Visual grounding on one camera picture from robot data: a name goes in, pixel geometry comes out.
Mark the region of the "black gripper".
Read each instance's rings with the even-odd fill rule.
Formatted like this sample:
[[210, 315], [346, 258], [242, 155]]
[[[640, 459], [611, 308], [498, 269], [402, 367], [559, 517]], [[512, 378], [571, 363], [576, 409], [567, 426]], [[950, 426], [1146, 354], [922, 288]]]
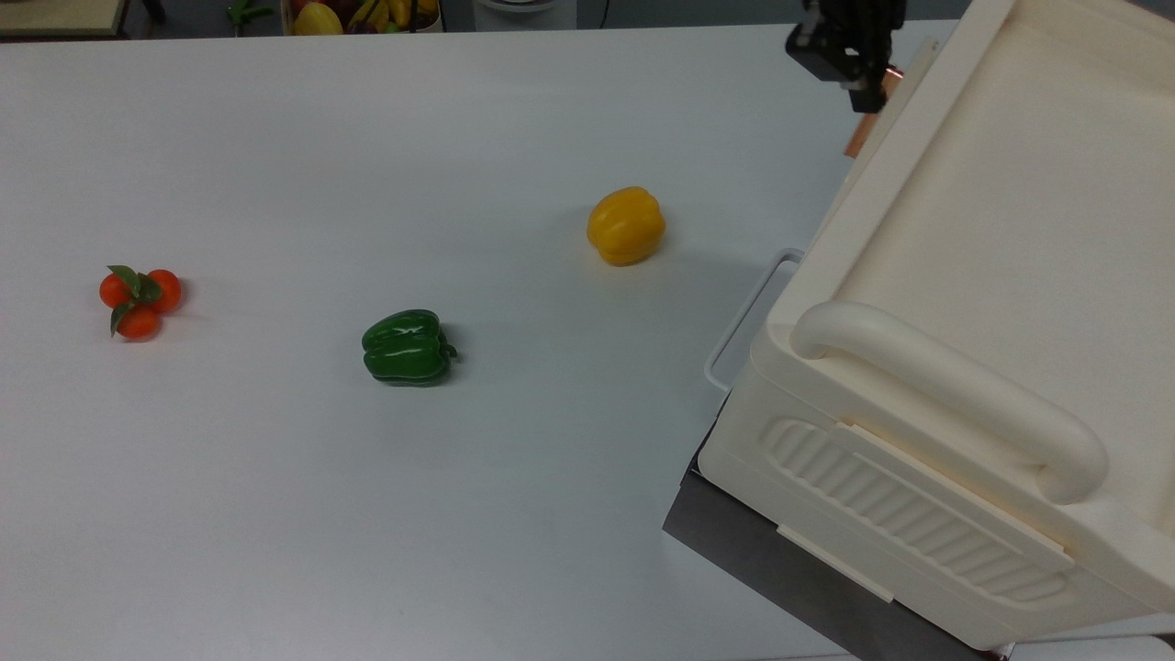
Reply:
[[785, 52], [820, 81], [850, 86], [852, 110], [880, 113], [889, 92], [892, 33], [905, 23], [906, 1], [803, 1], [804, 16]]

